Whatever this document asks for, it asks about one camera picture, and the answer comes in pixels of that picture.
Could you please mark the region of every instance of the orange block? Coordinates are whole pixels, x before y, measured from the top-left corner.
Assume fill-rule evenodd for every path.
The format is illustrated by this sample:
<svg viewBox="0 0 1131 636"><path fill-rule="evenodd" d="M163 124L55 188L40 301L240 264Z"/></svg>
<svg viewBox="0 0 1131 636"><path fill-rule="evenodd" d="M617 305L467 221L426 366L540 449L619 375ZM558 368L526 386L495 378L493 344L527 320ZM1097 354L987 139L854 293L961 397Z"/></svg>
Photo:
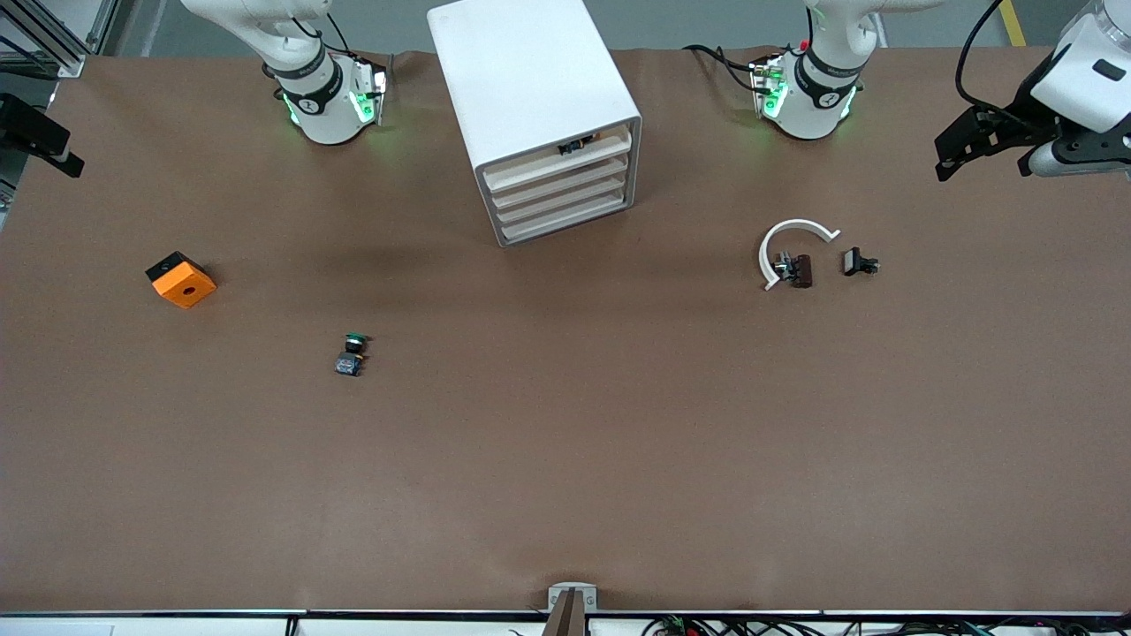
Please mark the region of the orange block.
<svg viewBox="0 0 1131 636"><path fill-rule="evenodd" d="M204 269L179 251L146 269L146 276L162 298L183 309L216 291L216 283Z"/></svg>

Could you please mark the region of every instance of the black connector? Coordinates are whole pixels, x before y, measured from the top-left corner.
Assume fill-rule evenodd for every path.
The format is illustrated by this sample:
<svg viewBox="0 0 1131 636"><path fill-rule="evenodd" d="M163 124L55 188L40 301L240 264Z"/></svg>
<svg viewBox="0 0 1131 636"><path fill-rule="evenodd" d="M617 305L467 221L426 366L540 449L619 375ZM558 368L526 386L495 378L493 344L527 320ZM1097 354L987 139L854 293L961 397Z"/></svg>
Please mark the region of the black connector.
<svg viewBox="0 0 1131 636"><path fill-rule="evenodd" d="M845 276L852 276L857 272L875 274L880 270L880 259L864 258L860 253L860 248L853 248L845 252Z"/></svg>

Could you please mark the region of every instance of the white curved plastic part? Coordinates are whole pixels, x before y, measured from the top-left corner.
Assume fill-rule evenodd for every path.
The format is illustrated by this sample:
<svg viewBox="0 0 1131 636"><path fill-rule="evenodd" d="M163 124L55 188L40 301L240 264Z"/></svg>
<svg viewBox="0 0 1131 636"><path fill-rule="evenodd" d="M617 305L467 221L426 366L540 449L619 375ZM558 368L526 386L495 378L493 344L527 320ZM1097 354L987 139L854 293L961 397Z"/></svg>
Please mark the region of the white curved plastic part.
<svg viewBox="0 0 1131 636"><path fill-rule="evenodd" d="M774 266L770 264L769 248L770 239L774 238L774 234L777 234L783 230L808 230L823 239L826 243L840 235L840 230L829 232L824 225L821 225L815 221L809 221L808 218L791 218L789 221L783 221L782 223L770 227L770 231L766 232L766 238L762 239L762 247L758 249L758 266L762 268L762 276L766 276L766 291L770 291L770 287L776 285L778 281L782 280L782 277L777 275L777 272L774 270Z"/></svg>

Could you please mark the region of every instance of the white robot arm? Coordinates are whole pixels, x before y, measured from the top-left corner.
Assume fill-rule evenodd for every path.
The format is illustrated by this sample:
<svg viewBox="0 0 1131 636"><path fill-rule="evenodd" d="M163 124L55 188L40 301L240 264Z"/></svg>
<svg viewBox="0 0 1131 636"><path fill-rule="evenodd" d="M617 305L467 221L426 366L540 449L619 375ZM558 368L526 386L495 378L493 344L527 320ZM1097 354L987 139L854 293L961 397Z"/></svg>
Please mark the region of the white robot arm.
<svg viewBox="0 0 1131 636"><path fill-rule="evenodd" d="M908 12L944 0L804 0L813 25L804 51L786 51L752 72L762 117L800 139L819 139L847 117L856 79L875 51L870 14Z"/></svg>
<svg viewBox="0 0 1131 636"><path fill-rule="evenodd" d="M251 46L283 88L291 120L319 144L342 144L379 123L385 69L348 51L330 51L307 20L330 0L182 0L193 14Z"/></svg>
<svg viewBox="0 0 1131 636"><path fill-rule="evenodd" d="M1131 0L1089 2L1010 105L964 96L974 105L934 140L940 181L1015 147L1031 148L1018 161L1025 177L1131 177Z"/></svg>

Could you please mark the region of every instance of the green led light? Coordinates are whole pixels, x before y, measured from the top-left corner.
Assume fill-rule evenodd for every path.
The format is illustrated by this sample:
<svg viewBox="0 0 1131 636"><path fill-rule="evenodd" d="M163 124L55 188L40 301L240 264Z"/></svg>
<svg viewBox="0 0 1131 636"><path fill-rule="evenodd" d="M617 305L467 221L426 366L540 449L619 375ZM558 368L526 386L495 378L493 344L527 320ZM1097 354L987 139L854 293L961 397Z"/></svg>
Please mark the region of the green led light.
<svg viewBox="0 0 1131 636"><path fill-rule="evenodd" d="M788 94L789 87L784 81L778 84L777 88L766 97L766 108L763 109L766 117L776 118L782 112L782 102Z"/></svg>
<svg viewBox="0 0 1131 636"><path fill-rule="evenodd" d="M354 105L354 110L357 111L357 119L360 119L362 123L373 121L373 101L364 94L357 95L356 93L349 93L349 97L351 103Z"/></svg>
<svg viewBox="0 0 1131 636"><path fill-rule="evenodd" d="M848 96L845 97L845 109L840 111L840 119L848 117L848 111L852 108L852 98L856 96L856 87L854 86L852 91L848 92Z"/></svg>

